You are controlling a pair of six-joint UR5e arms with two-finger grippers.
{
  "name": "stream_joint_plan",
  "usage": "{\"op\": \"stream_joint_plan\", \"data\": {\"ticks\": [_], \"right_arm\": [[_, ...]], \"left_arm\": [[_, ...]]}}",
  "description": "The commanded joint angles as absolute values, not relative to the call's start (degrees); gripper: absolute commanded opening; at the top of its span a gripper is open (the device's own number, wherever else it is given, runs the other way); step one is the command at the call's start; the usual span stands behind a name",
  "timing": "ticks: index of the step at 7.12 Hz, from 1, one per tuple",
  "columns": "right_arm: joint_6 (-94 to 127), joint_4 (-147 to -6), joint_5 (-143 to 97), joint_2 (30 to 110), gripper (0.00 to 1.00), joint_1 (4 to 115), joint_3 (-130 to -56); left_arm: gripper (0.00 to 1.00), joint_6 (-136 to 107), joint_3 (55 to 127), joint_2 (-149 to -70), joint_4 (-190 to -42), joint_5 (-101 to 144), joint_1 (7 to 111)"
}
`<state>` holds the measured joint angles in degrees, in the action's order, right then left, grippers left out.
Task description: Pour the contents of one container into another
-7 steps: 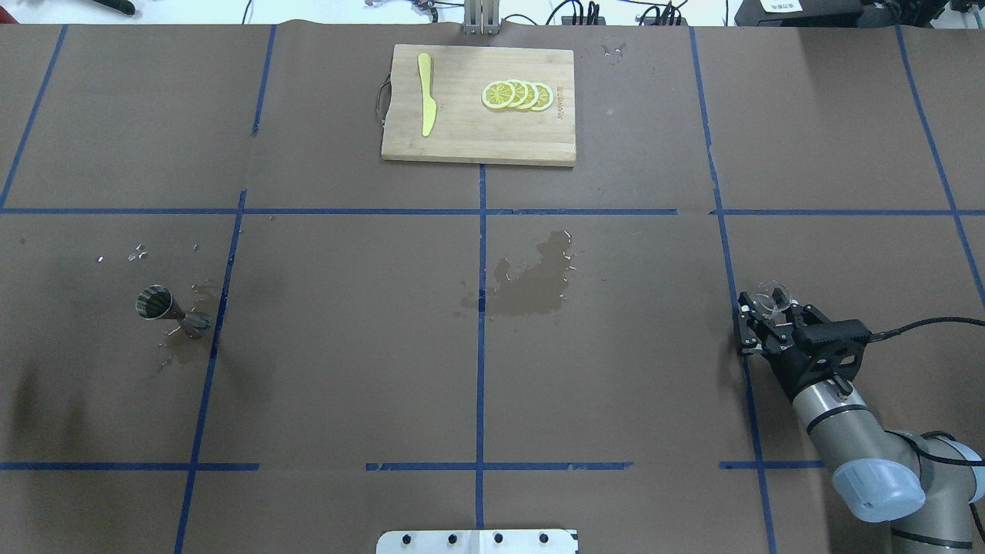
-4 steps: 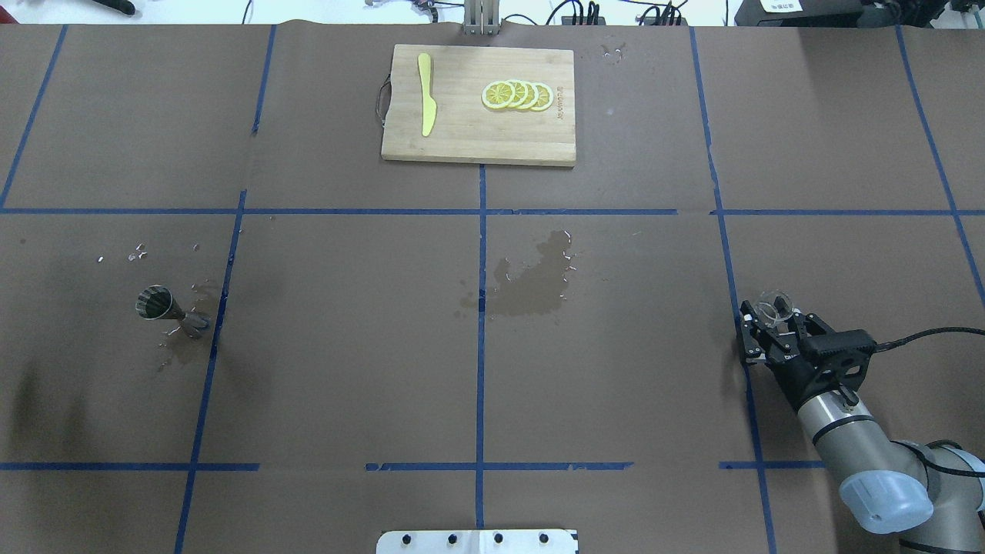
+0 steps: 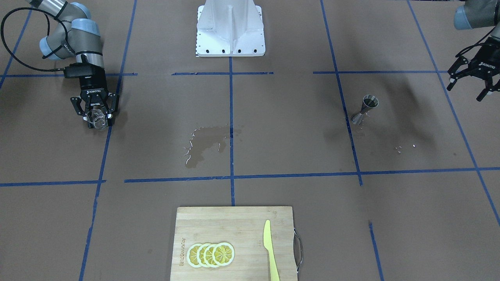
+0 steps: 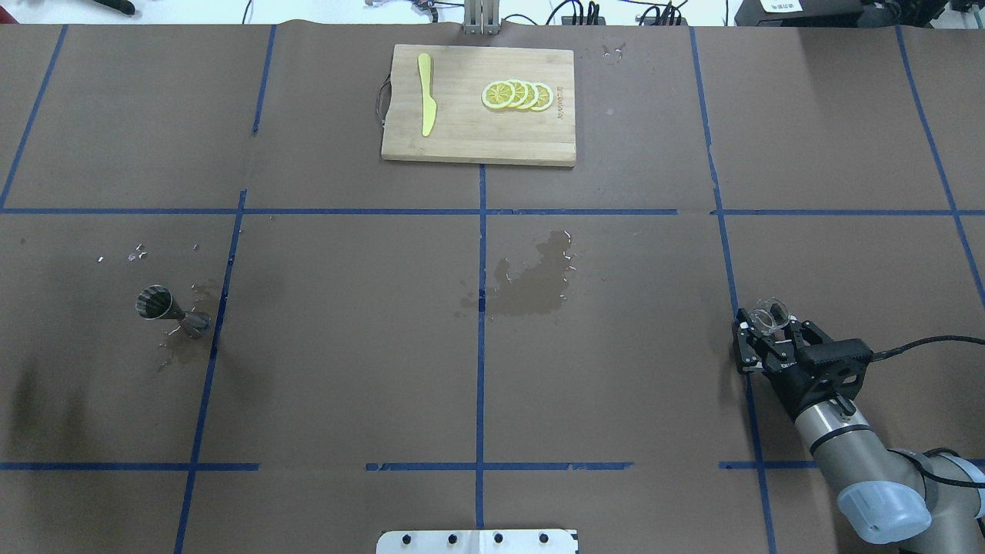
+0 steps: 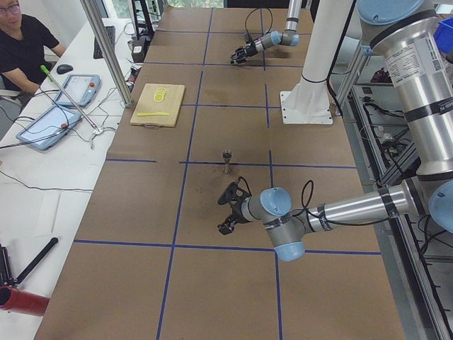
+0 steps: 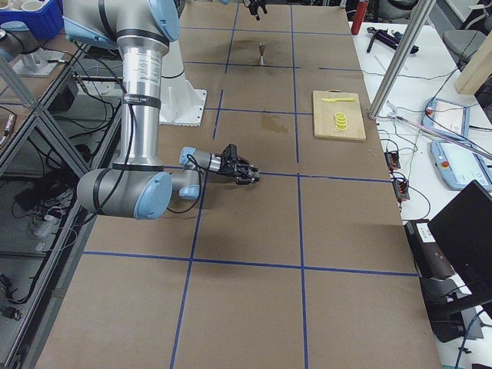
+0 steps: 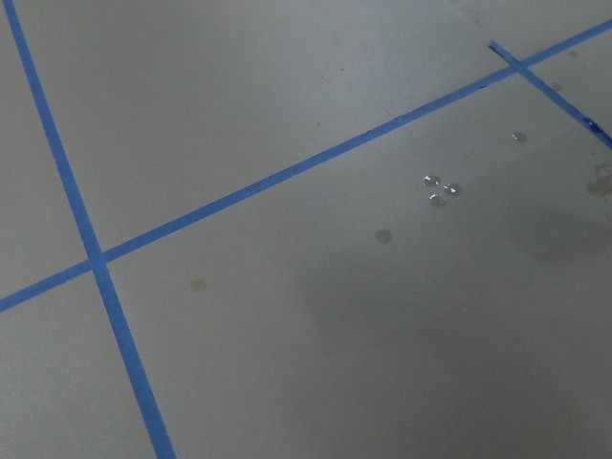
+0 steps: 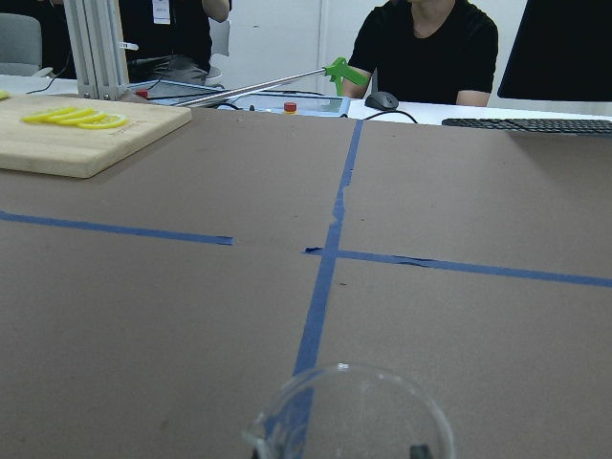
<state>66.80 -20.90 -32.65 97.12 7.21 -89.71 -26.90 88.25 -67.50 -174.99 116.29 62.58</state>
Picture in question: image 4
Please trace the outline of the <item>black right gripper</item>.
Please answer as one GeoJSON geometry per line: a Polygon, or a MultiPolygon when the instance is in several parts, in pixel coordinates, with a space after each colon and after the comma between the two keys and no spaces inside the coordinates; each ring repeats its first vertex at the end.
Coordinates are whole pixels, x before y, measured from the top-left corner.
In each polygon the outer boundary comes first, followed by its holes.
{"type": "Polygon", "coordinates": [[[836,341],[816,323],[792,319],[774,335],[763,335],[757,331],[754,312],[739,308],[734,324],[736,371],[740,375],[765,375],[791,419],[826,401],[832,402],[844,418],[857,413],[854,400],[862,389],[866,365],[838,362],[809,371],[798,364],[797,352],[802,347],[836,341]]]}

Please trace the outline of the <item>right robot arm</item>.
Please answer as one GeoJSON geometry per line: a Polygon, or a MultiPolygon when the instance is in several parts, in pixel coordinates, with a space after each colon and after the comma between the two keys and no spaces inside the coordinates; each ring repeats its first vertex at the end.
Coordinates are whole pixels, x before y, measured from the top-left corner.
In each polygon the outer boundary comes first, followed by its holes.
{"type": "Polygon", "coordinates": [[[887,448],[857,406],[875,352],[796,319],[778,299],[739,309],[736,371],[766,376],[837,508],[868,543],[900,553],[983,551],[983,470],[947,448],[887,448]]]}

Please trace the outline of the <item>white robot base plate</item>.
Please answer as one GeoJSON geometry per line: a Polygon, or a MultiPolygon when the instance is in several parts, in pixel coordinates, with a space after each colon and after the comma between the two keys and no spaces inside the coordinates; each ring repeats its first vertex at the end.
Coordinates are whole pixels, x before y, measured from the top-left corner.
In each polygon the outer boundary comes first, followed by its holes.
{"type": "Polygon", "coordinates": [[[381,534],[376,553],[578,553],[576,530],[394,530],[381,534]]]}

